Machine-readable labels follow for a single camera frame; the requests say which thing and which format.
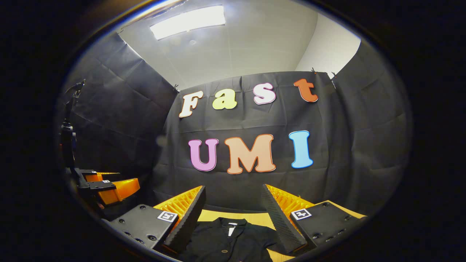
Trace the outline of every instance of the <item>black shirt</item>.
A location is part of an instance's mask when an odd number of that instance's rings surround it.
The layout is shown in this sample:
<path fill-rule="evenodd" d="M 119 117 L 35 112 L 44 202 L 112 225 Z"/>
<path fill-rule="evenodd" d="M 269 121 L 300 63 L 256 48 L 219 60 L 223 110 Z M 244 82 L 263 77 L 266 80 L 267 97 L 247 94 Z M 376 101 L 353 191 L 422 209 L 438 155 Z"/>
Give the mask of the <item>black shirt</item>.
<path fill-rule="evenodd" d="M 236 223 L 231 236 L 230 228 Z M 184 262 L 272 262 L 266 248 L 284 254 L 275 230 L 245 219 L 198 222 L 179 259 Z"/>

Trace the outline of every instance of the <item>table surface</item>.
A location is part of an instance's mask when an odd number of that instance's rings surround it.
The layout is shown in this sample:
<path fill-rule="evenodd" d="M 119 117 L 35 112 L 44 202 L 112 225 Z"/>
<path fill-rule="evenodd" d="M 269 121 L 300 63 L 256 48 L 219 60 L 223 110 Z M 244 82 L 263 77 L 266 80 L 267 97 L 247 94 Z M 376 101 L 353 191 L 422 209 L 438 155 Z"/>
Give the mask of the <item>table surface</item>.
<path fill-rule="evenodd" d="M 364 217 L 364 215 L 348 210 L 342 206 L 339 206 L 333 203 L 332 201 L 323 201 L 323 202 L 330 202 L 333 205 L 337 206 L 338 208 L 342 209 L 343 211 L 349 213 L 350 215 L 356 218 Z M 201 215 L 198 218 L 198 221 L 213 221 L 219 217 L 225 217 L 225 218 L 231 218 L 231 219 L 243 219 L 244 218 L 251 224 L 265 226 L 265 227 L 269 227 L 275 230 L 275 227 L 268 213 L 255 213 L 255 214 L 225 213 L 225 212 L 216 212 L 216 211 L 209 211 L 209 210 L 203 209 Z M 273 262 L 283 262 L 283 261 L 293 258 L 292 256 L 282 255 L 280 253 L 277 253 L 269 249 L 267 249 L 267 251 L 269 252 L 270 258 L 272 259 Z"/>

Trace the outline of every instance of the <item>white wall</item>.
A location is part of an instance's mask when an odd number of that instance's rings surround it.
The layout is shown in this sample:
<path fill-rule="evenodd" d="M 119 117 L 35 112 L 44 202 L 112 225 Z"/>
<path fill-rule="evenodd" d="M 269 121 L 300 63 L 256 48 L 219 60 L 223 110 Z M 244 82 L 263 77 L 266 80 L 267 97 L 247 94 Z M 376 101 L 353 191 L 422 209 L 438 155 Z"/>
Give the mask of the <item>white wall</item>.
<path fill-rule="evenodd" d="M 361 39 L 338 23 L 317 15 L 317 25 L 296 71 L 338 73 L 354 56 Z"/>

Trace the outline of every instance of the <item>ceiling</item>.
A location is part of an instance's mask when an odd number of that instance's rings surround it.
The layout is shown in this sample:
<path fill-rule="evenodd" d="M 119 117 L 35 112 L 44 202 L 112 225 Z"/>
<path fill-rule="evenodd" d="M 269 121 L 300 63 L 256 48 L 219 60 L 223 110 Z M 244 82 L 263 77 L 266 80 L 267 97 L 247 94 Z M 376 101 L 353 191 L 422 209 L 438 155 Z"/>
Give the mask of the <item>ceiling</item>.
<path fill-rule="evenodd" d="M 224 26 L 195 29 L 159 41 L 149 29 L 179 13 L 213 5 L 224 6 Z M 234 76 L 294 71 L 316 24 L 316 11 L 291 0 L 189 0 L 119 34 L 182 90 Z"/>

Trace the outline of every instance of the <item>fluorescent light panel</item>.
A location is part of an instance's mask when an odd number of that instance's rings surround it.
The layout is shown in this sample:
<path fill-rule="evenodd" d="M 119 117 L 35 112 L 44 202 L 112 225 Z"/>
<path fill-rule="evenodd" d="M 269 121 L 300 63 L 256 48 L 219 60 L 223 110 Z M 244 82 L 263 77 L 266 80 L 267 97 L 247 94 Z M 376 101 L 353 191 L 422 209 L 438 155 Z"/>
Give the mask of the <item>fluorescent light panel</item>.
<path fill-rule="evenodd" d="M 160 40 L 170 35 L 189 30 L 225 24 L 223 6 L 205 7 L 182 13 L 150 26 L 155 38 Z"/>

